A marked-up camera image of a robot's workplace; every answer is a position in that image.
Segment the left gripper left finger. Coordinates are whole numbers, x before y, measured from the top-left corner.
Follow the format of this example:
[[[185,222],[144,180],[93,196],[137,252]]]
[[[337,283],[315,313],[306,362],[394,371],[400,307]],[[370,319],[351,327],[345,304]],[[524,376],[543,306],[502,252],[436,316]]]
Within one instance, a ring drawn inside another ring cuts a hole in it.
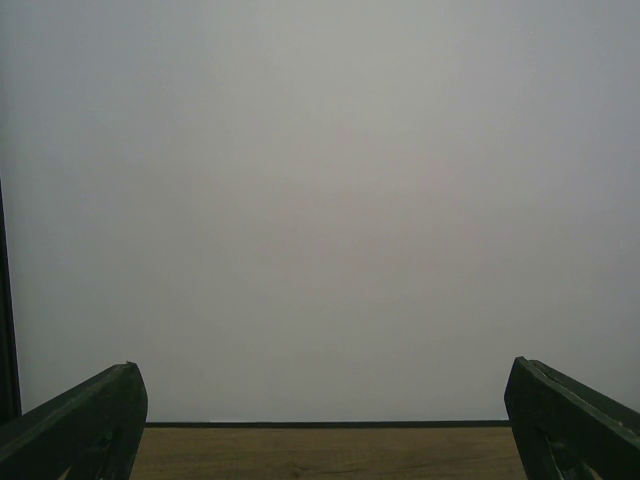
[[[139,367],[113,365],[1,427],[3,479],[128,479],[145,428]]]

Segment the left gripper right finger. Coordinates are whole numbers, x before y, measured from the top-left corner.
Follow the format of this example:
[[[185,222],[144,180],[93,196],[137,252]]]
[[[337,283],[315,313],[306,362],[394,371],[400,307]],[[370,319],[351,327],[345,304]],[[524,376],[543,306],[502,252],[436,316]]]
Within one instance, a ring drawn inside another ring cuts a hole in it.
[[[529,479],[637,479],[639,413],[537,361],[514,360],[504,393]]]

